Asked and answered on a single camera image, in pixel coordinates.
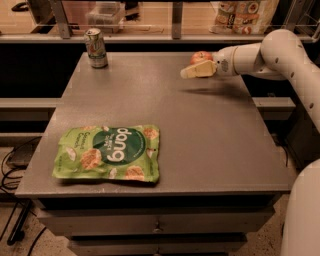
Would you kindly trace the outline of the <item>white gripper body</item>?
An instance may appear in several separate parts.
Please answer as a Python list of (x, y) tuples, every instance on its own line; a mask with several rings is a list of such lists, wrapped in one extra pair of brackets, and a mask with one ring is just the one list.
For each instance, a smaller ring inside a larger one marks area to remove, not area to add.
[(216, 63), (216, 74), (218, 76), (236, 76), (234, 67), (234, 54), (236, 46), (225, 47), (212, 54), (213, 61)]

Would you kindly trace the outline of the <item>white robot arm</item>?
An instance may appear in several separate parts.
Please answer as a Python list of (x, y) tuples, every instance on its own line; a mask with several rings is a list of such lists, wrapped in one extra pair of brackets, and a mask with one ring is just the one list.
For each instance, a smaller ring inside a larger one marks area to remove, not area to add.
[[(268, 33), (261, 42), (230, 46), (202, 57), (193, 55), (180, 75), (251, 75), (291, 84), (295, 102), (320, 131), (320, 69), (299, 37), (287, 29)], [(280, 256), (320, 256), (320, 159), (296, 177), (287, 205)]]

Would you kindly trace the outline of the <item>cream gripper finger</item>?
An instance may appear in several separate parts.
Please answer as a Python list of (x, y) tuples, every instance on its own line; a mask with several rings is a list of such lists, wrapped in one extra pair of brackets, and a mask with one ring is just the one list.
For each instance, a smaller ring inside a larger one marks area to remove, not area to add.
[(216, 70), (214, 61), (204, 60), (182, 69), (180, 76), (183, 79), (211, 77), (216, 73)]

